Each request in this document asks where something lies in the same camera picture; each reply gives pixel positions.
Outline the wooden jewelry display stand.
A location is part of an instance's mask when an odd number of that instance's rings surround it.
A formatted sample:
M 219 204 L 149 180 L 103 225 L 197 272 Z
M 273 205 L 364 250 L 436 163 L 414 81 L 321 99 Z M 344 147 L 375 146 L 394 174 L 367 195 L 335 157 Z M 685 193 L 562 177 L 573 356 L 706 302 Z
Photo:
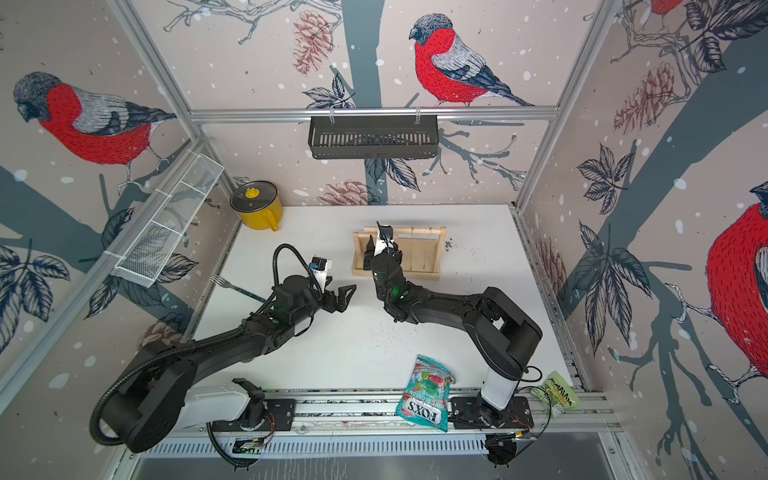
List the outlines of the wooden jewelry display stand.
M 374 226 L 366 226 L 362 231 L 353 233 L 353 276 L 364 277 L 370 274 L 363 269 L 364 253 L 370 238 L 376 240 L 377 236 L 378 229 Z M 401 266 L 405 277 L 409 280 L 438 280 L 446 238 L 445 227 L 395 227 L 393 241 L 402 251 Z

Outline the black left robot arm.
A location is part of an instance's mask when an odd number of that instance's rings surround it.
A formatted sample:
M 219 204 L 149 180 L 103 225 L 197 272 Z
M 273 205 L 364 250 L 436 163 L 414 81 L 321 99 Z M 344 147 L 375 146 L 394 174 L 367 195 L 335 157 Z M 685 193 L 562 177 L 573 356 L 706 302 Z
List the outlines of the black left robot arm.
M 276 247 L 273 286 L 261 306 L 232 330 L 168 346 L 160 341 L 142 347 L 134 360 L 96 402 L 89 434 L 102 446 L 125 445 L 146 451 L 176 426 L 188 391 L 201 380 L 237 362 L 267 355 L 298 335 L 297 325 L 312 322 L 317 312 L 344 312 L 357 286 L 329 290 L 313 264 L 292 245 Z

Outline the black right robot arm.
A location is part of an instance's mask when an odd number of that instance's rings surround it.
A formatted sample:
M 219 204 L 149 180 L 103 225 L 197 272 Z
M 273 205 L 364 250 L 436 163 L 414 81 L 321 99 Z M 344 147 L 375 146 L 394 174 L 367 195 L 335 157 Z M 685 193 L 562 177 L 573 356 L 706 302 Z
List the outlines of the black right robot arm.
M 484 406 L 504 411 L 519 384 L 543 333 L 539 325 L 496 287 L 480 294 L 440 293 L 407 280 L 394 229 L 380 225 L 366 245 L 377 298 L 396 322 L 437 324 L 462 330 L 489 367 L 480 391 Z

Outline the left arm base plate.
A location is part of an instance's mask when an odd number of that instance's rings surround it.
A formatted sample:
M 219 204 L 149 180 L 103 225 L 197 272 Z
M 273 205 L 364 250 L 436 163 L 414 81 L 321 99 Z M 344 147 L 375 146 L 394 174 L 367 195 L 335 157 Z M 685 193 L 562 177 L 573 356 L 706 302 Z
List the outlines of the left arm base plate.
M 287 432 L 292 428 L 296 405 L 294 399 L 251 401 L 238 418 L 214 421 L 211 429 L 216 433 Z

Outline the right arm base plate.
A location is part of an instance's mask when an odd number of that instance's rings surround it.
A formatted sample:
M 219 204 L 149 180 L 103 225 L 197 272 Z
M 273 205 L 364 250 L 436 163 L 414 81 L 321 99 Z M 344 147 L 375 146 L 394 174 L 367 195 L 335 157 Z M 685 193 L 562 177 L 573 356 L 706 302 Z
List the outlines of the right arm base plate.
M 457 429 L 531 430 L 534 426 L 529 402 L 522 396 L 512 397 L 501 410 L 480 395 L 454 397 L 450 404 L 448 421 Z

